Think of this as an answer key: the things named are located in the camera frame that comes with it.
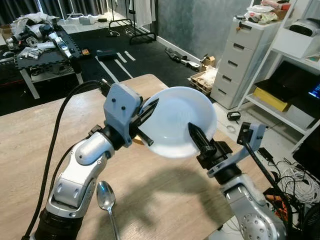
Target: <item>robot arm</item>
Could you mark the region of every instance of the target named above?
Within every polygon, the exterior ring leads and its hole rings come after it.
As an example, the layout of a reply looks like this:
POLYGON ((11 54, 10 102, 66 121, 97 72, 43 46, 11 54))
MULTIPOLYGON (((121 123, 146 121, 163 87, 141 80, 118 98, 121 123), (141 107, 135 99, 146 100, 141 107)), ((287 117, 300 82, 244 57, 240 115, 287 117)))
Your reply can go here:
MULTIPOLYGON (((122 146, 129 147, 157 106, 155 100, 142 113, 143 99, 131 88, 114 83, 104 103, 105 127, 96 127, 91 136, 76 144, 66 169, 49 195, 32 240, 75 240, 95 190, 96 180, 107 160, 122 146)), ((150 139, 141 134, 147 142, 150 139)))
MULTIPOLYGON (((264 195, 255 187, 250 177, 241 172, 236 163, 249 155, 243 147, 231 155, 232 151, 225 142, 209 142, 203 131, 189 123, 189 133, 200 155, 201 166, 208 170, 209 178, 215 177, 221 191, 235 214, 240 232, 245 240, 284 240, 286 229, 283 222, 266 205, 264 195)), ((246 140, 256 151, 260 147, 266 126, 244 122, 237 140, 246 140)))

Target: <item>white wire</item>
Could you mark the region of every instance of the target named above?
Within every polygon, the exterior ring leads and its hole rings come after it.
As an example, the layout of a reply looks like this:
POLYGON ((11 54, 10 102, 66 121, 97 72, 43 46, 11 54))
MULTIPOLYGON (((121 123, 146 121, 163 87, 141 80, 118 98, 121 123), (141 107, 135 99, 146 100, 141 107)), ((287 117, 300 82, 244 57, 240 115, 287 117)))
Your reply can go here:
POLYGON ((283 187, 286 188, 282 190, 288 194, 295 195, 301 203, 312 204, 320 202, 320 186, 304 171, 296 167, 289 167, 284 170, 282 177, 284 178, 281 179, 281 182, 283 187))

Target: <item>gray wall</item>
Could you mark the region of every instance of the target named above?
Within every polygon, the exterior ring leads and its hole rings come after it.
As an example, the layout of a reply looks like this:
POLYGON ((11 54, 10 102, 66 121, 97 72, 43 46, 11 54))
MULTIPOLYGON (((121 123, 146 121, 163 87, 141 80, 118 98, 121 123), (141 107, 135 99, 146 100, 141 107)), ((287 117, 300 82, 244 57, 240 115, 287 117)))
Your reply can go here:
POLYGON ((224 52, 232 18, 250 0, 158 0, 158 35, 201 58, 224 52))

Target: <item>laptop screen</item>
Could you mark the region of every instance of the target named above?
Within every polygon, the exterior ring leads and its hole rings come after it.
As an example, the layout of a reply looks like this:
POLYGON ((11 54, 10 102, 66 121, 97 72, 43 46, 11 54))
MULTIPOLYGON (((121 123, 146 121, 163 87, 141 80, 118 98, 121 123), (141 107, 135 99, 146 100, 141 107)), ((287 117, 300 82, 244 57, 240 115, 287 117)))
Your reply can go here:
POLYGON ((320 99, 320 83, 312 91, 309 91, 308 94, 320 99))

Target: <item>white baseboard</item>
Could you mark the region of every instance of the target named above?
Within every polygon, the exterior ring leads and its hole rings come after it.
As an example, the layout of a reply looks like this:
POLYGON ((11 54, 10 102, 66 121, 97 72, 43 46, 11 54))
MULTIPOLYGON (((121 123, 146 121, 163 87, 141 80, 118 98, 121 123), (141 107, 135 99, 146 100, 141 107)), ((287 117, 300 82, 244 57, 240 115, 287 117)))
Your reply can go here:
MULTIPOLYGON (((141 29, 143 31, 145 31, 146 33, 150 33, 150 31, 144 27, 141 27, 141 29)), ((178 53, 180 53, 181 55, 183 56, 187 56, 188 57, 188 60, 190 61, 193 61, 195 63, 199 63, 201 60, 199 58, 197 58, 196 56, 193 56, 191 53, 181 49, 180 47, 174 45, 173 43, 165 40, 163 37, 160 37, 160 36, 156 36, 156 41, 158 43, 161 43, 162 45, 164 45, 165 47, 167 48, 172 48, 174 51, 177 51, 178 53)))

